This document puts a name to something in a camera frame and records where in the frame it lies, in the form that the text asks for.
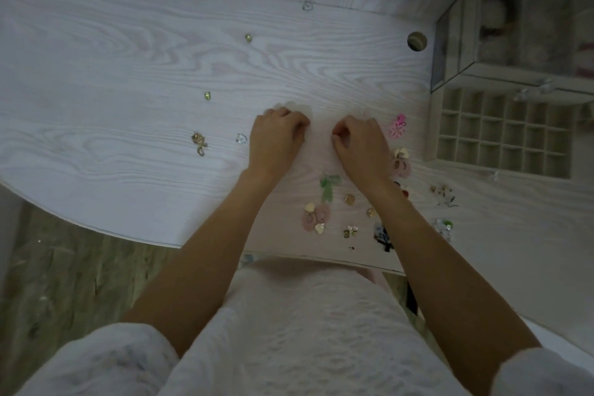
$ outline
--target person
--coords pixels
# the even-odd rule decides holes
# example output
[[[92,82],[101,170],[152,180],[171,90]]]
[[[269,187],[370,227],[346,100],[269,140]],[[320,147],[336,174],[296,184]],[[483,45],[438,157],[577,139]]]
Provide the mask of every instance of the person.
[[[285,107],[257,116],[227,198],[120,323],[63,346],[19,395],[592,394],[594,377],[543,349],[402,195],[374,119],[347,116],[331,141],[393,239],[451,371],[360,269],[270,258],[237,271],[308,126]]]

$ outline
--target person's right hand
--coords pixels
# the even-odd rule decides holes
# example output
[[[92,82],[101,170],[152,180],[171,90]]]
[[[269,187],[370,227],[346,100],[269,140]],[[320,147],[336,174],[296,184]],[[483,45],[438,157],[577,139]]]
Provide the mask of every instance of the person's right hand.
[[[332,130],[332,145],[346,175],[364,195],[391,182],[390,148],[375,119],[363,121],[349,115],[338,121]]]

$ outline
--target forearm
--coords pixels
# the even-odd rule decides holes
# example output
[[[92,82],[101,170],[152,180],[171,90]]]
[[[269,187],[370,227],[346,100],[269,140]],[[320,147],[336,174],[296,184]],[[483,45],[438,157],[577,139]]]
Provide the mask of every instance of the forearm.
[[[538,340],[396,185],[384,182],[368,197],[454,374],[473,394],[488,394],[501,363]]]
[[[150,324],[182,356],[221,306],[249,231],[272,190],[244,171],[229,196],[146,287],[123,322]]]

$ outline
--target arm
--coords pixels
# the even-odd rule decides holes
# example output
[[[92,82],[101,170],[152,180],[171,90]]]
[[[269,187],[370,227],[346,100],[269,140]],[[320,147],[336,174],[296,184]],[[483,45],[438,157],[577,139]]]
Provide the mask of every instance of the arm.
[[[229,196],[146,287],[123,322],[149,324],[181,357],[222,305],[249,231],[289,170],[309,119],[285,107],[254,122],[249,166]]]
[[[454,375],[475,396],[489,394],[501,364],[540,343],[393,183],[390,151],[375,119],[347,116],[332,134],[345,172],[380,215]]]

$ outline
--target white sleeve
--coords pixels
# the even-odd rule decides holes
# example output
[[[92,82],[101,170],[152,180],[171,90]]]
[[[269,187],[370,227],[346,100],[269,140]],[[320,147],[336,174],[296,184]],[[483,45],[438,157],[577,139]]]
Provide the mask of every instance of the white sleeve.
[[[591,396],[594,376],[545,348],[522,351],[501,365],[491,396]]]
[[[15,396],[153,396],[179,362],[147,324],[111,324],[64,345]]]

